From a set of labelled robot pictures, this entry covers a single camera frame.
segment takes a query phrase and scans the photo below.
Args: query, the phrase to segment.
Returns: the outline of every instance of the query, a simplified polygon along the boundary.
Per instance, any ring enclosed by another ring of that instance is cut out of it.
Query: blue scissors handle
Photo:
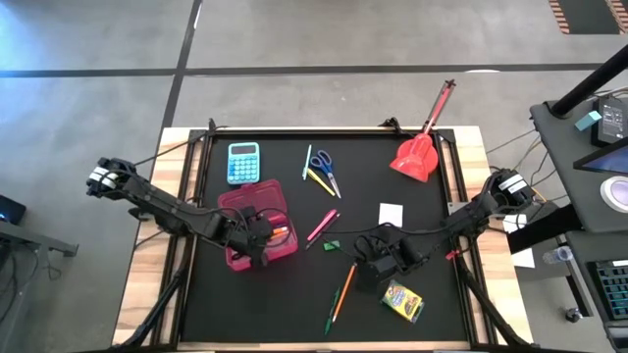
[[[310,164],[312,167],[318,168],[326,174],[332,173],[332,157],[329,153],[324,150],[319,150],[316,153],[316,156],[310,159]]]

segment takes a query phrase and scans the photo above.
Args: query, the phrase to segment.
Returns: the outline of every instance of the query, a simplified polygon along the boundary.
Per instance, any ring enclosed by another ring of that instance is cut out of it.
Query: blue sticky note
[[[587,128],[591,127],[593,124],[597,123],[601,118],[602,116],[600,115],[600,113],[596,111],[591,111],[589,112],[589,114],[582,117],[582,119],[580,119],[578,123],[576,123],[576,128],[584,131]]]

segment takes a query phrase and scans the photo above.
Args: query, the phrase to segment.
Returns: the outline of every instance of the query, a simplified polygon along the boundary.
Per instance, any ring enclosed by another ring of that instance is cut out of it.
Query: calculator display
[[[255,153],[255,146],[235,146],[232,147],[232,154]]]

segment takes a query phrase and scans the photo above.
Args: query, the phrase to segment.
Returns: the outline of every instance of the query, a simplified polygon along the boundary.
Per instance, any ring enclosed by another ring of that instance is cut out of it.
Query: concrete floor
[[[191,0],[0,0],[0,70],[174,68]],[[594,63],[619,35],[567,36],[545,0],[207,0],[190,68],[298,65]],[[187,77],[173,126],[420,125],[446,78],[459,85],[441,125],[477,125],[487,149],[530,129],[532,104],[586,72]],[[80,243],[64,274],[42,277],[21,351],[104,348],[111,341],[137,228],[128,204],[84,195],[100,156],[154,153],[171,77],[0,79],[0,193],[28,205],[25,227]],[[628,76],[611,86],[627,85]],[[490,155],[512,167],[529,136]],[[528,177],[543,157],[523,164]],[[547,163],[541,173],[551,171]],[[150,166],[141,172],[148,176]],[[557,177],[540,185],[563,194]],[[563,321],[563,279],[521,285],[535,341],[610,351],[596,318]]]

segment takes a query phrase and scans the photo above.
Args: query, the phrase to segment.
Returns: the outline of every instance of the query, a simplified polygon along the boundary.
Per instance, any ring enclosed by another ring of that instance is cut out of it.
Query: scissors
[[[338,198],[341,198],[340,190],[338,189],[338,184],[336,183],[336,178],[334,177],[334,169],[332,167],[333,162],[334,161],[332,161],[330,154],[324,150],[319,150],[316,152],[316,156],[310,159],[310,165],[327,175],[327,178],[332,183]]]

